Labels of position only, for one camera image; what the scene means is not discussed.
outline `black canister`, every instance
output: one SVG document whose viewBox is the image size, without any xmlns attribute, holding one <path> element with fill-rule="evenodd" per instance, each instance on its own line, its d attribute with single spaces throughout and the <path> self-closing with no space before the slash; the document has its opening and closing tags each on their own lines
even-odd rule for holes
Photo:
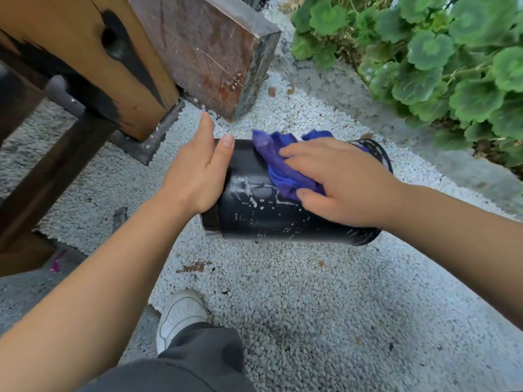
<svg viewBox="0 0 523 392">
<path fill-rule="evenodd" d="M 385 150 L 374 140 L 353 142 L 364 147 L 392 173 Z M 207 234 L 226 239 L 294 240 L 348 243 L 372 242 L 377 228 L 356 228 L 333 223 L 305 210 L 299 201 L 281 197 L 272 183 L 267 163 L 252 140 L 237 139 L 226 184 L 218 202 L 200 215 Z"/>
</svg>

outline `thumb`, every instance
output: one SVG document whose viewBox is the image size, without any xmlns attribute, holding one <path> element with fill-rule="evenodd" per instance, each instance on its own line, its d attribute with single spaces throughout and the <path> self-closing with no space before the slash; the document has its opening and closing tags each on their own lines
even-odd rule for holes
<svg viewBox="0 0 523 392">
<path fill-rule="evenodd" d="M 225 180 L 227 167 L 231 161 L 233 150 L 234 136 L 226 133 L 218 142 L 218 145 L 214 149 L 211 162 L 209 162 L 209 169 L 212 170 L 214 178 Z"/>
<path fill-rule="evenodd" d="M 335 199 L 318 194 L 308 188 L 298 189 L 296 195 L 302 206 L 308 211 L 331 222 L 341 223 L 340 211 Z"/>
</svg>

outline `pink paint spot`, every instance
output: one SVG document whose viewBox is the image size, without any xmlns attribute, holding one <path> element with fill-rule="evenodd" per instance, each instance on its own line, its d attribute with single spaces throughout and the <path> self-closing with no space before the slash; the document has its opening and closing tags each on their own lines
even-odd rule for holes
<svg viewBox="0 0 523 392">
<path fill-rule="evenodd" d="M 58 256 L 56 256 L 55 260 L 51 264 L 51 272 L 61 272 L 62 268 L 60 267 L 60 260 L 62 257 L 64 257 L 65 252 L 67 252 L 67 249 L 62 250 Z"/>
</svg>

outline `blue cloth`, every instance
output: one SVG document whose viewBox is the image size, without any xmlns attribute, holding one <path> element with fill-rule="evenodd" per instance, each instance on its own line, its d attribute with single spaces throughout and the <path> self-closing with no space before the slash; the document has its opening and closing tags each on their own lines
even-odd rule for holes
<svg viewBox="0 0 523 392">
<path fill-rule="evenodd" d="M 329 131 L 312 130 L 302 136 L 303 140 L 312 140 L 318 137 L 333 137 Z M 268 165 L 269 176 L 282 197 L 299 201 L 296 195 L 298 188 L 308 188 L 318 194 L 325 195 L 323 186 L 317 181 L 302 175 L 285 163 L 285 158 L 279 154 L 282 147 L 297 143 L 292 134 L 274 132 L 269 135 L 264 131 L 253 130 L 253 145 Z"/>
</svg>

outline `forearm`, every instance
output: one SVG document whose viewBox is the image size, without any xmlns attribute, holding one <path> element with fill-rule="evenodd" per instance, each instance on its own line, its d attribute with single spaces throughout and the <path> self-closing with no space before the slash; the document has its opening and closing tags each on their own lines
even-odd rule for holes
<svg viewBox="0 0 523 392">
<path fill-rule="evenodd" d="M 523 329 L 523 223 L 427 187 L 409 186 L 385 229 Z"/>
<path fill-rule="evenodd" d="M 116 365 L 190 215 L 153 198 L 0 339 L 0 390 L 71 391 Z"/>
</svg>

